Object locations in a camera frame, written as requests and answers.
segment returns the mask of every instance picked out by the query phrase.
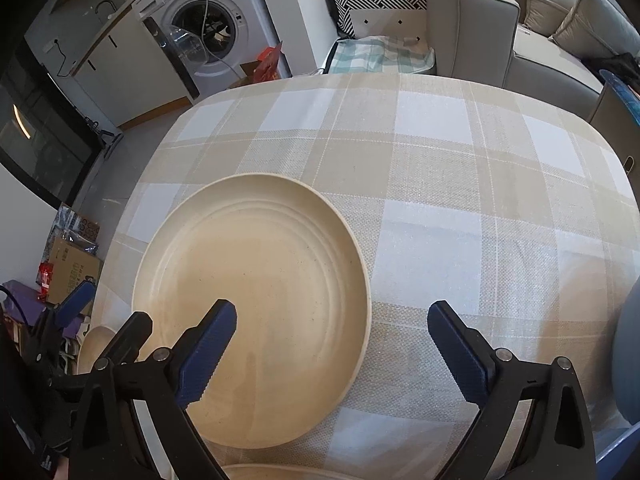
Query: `kitchen cabinet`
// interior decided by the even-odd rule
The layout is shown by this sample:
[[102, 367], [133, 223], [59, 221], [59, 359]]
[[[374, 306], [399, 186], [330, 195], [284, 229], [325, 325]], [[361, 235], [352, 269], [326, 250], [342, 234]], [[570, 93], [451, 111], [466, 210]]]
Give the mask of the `kitchen cabinet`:
[[188, 92], [133, 12], [108, 29], [74, 77], [110, 120], [121, 126]]

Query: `bamboo fiber plate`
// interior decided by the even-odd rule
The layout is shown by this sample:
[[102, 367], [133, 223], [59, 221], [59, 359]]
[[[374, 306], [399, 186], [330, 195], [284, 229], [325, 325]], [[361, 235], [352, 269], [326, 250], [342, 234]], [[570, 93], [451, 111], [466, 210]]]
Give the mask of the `bamboo fiber plate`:
[[229, 480], [358, 480], [353, 476], [298, 465], [237, 464], [222, 469]]
[[199, 190], [140, 263], [132, 306], [154, 321], [141, 357], [171, 347], [218, 298], [236, 306], [238, 328], [188, 407], [199, 433], [251, 449], [311, 430], [347, 393], [369, 339], [366, 267], [344, 219], [279, 175], [240, 174]]
[[78, 352], [78, 373], [87, 374], [94, 367], [95, 360], [107, 348], [116, 333], [106, 326], [96, 326], [87, 332]]

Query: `blue object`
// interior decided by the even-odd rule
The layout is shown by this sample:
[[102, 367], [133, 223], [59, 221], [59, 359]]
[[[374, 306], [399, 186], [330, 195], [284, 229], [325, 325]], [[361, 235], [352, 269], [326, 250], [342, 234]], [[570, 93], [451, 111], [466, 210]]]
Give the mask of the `blue object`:
[[175, 400], [182, 409], [200, 400], [226, 346], [236, 331], [236, 308], [228, 301], [203, 332], [180, 368]]
[[629, 428], [596, 457], [598, 480], [612, 480], [640, 444], [640, 423]]
[[478, 356], [438, 303], [429, 308], [427, 326], [466, 402], [482, 408], [489, 399], [488, 376]]
[[613, 339], [611, 379], [616, 404], [631, 424], [640, 422], [640, 279], [631, 288]]
[[638, 96], [613, 72], [609, 72], [609, 70], [599, 70], [598, 73], [616, 93], [626, 109], [629, 110], [636, 124], [640, 126], [640, 100]]
[[56, 326], [58, 328], [69, 326], [94, 297], [95, 285], [89, 280], [81, 282], [57, 307]]

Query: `power cord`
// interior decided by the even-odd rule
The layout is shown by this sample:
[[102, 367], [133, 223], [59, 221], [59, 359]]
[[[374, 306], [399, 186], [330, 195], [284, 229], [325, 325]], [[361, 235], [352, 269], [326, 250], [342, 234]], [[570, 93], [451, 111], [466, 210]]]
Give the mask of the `power cord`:
[[62, 52], [62, 49], [60, 48], [60, 44], [58, 43], [58, 40], [53, 40], [53, 43], [56, 45], [56, 47], [58, 48], [59, 53], [62, 54], [62, 57], [63, 57], [62, 63], [60, 64], [60, 68], [58, 69], [58, 73], [56, 74], [56, 76], [58, 76], [58, 77], [69, 77], [69, 75], [71, 74], [71, 70], [69, 70], [69, 72], [67, 72], [66, 75], [62, 75], [60, 73], [60, 71], [62, 70], [62, 67], [66, 63], [65, 53]]
[[205, 5], [204, 5], [204, 17], [202, 19], [202, 28], [200, 29], [200, 39], [202, 40], [202, 46], [205, 48], [205, 50], [211, 54], [213, 57], [215, 57], [218, 61], [222, 61], [225, 65], [227, 65], [231, 71], [236, 74], [238, 76], [239, 79], [244, 78], [244, 75], [239, 74], [238, 72], [236, 72], [236, 69], [233, 68], [231, 65], [229, 65], [229, 63], [227, 63], [224, 59], [222, 59], [221, 57], [216, 56], [212, 51], [210, 51], [207, 48], [207, 45], [205, 45], [204, 43], [204, 28], [205, 25], [207, 23], [207, 14], [209, 13], [209, 0], [206, 1]]
[[3, 286], [0, 285], [0, 292], [4, 292], [6, 294], [6, 296], [14, 302], [15, 307], [18, 309], [18, 312], [20, 312], [20, 316], [22, 316], [22, 320], [24, 321], [24, 325], [25, 327], [27, 327], [27, 330], [29, 329], [29, 322], [27, 321], [27, 317], [24, 315], [24, 311], [22, 310], [22, 307], [20, 306], [20, 303], [18, 303], [18, 301], [14, 298], [14, 295], [12, 293], [9, 292], [9, 290]]

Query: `faucet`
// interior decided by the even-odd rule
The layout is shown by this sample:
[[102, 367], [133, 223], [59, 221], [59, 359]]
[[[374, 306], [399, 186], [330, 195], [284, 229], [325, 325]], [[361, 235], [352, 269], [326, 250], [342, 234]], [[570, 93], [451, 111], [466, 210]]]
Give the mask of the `faucet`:
[[98, 7], [100, 7], [102, 4], [110, 4], [110, 5], [111, 5], [111, 7], [113, 7], [113, 12], [115, 12], [116, 10], [118, 10], [118, 9], [116, 8], [116, 4], [114, 4], [114, 3], [113, 3], [113, 0], [103, 0], [103, 1], [101, 1], [100, 3], [98, 3], [98, 4], [95, 6], [95, 10], [94, 10], [94, 12], [95, 12], [96, 14], [98, 14]]

